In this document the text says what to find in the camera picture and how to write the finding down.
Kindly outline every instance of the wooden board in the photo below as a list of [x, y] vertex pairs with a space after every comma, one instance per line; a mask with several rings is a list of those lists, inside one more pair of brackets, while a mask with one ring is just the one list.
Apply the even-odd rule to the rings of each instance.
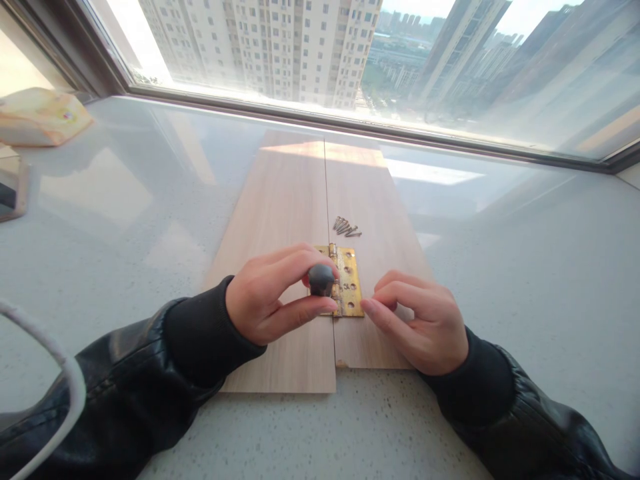
[[[300, 241], [327, 245], [328, 240], [323, 138], [268, 131], [205, 288], [238, 272], [256, 255]], [[287, 303], [306, 294], [306, 288], [298, 283], [286, 290], [280, 300]], [[331, 318], [318, 317], [270, 344], [262, 357], [233, 372], [222, 391], [335, 392]]]
[[[329, 220], [333, 226], [336, 216], [344, 217], [363, 234], [346, 238], [331, 229], [329, 241], [355, 249], [362, 297], [372, 296], [390, 269], [432, 279], [382, 153], [373, 141], [349, 141], [358, 145], [325, 139]], [[413, 315], [400, 306], [396, 313], [404, 320]], [[335, 318], [333, 333], [338, 367], [411, 368], [368, 317]]]

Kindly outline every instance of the tissue box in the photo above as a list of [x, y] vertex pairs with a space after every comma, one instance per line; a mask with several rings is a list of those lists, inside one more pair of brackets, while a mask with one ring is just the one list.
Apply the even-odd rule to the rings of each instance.
[[0, 141], [14, 147], [54, 147], [93, 122], [68, 93], [30, 88], [0, 99]]

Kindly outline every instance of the white cable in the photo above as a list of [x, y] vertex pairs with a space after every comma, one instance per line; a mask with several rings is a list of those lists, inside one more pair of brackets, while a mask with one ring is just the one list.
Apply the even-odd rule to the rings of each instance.
[[21, 308], [15, 307], [3, 299], [0, 299], [0, 315], [4, 315], [14, 322], [18, 327], [35, 338], [40, 345], [46, 348], [57, 364], [60, 365], [60, 368], [62, 368], [62, 372], [69, 386], [69, 412], [64, 422], [62, 422], [58, 431], [53, 434], [42, 450], [11, 478], [11, 480], [25, 480], [58, 448], [58, 445], [62, 443], [62, 440], [65, 439], [78, 421], [82, 410], [85, 408], [87, 388], [78, 362], [76, 362], [72, 355], [66, 352], [58, 340], [47, 332], [42, 325], [30, 319]]

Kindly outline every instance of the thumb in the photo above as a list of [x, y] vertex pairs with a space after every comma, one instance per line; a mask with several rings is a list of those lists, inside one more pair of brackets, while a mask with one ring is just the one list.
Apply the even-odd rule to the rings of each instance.
[[273, 337], [271, 341], [302, 327], [321, 313], [331, 313], [337, 308], [338, 305], [330, 297], [309, 295], [289, 302], [268, 318], [270, 336]]
[[411, 342], [415, 332], [378, 300], [363, 299], [360, 301], [360, 306], [375, 326], [382, 330], [396, 346], [403, 347]]

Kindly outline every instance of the jacket sleeve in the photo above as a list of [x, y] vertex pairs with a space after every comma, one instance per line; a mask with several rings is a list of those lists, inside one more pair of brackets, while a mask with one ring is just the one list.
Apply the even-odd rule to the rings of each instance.
[[424, 380], [440, 410], [494, 478], [632, 479], [614, 466], [587, 420], [550, 400], [502, 348], [467, 329], [458, 370]]
[[[246, 340], [225, 305], [228, 277], [152, 318], [113, 331], [77, 356], [85, 409], [69, 436], [30, 479], [134, 479], [171, 448], [226, 375], [266, 347]], [[0, 479], [13, 476], [64, 420], [69, 395], [59, 377], [36, 406], [0, 415]]]

